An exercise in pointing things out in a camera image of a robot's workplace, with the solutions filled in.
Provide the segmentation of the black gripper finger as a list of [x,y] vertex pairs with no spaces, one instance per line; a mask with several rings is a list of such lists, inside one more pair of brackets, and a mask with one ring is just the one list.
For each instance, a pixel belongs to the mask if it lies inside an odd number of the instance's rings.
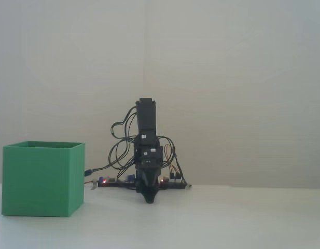
[[143,195],[146,203],[150,204],[149,188],[145,185],[144,180],[139,173],[136,174],[136,191]]
[[149,190],[148,190],[148,203],[153,204],[155,197],[159,191],[159,174],[149,173]]

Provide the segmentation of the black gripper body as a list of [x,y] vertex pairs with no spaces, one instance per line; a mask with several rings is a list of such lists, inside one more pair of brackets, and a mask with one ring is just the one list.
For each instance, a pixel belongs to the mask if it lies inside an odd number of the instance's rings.
[[150,172],[151,174],[160,175],[161,168],[162,157],[135,157],[135,170],[137,174],[141,174],[141,172]]

